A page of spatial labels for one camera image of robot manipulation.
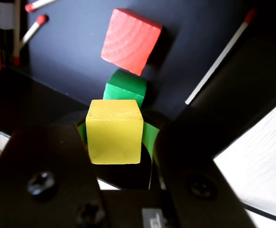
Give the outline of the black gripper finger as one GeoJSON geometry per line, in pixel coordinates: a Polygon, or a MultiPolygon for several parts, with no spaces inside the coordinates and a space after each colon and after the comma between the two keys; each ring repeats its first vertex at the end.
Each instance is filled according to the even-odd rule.
{"type": "Polygon", "coordinates": [[[105,228],[107,213],[75,123],[15,131],[0,156],[0,228],[105,228]]]}
{"type": "Polygon", "coordinates": [[[213,162],[206,144],[180,124],[144,125],[146,146],[169,228],[252,228],[254,223],[213,162]]]}

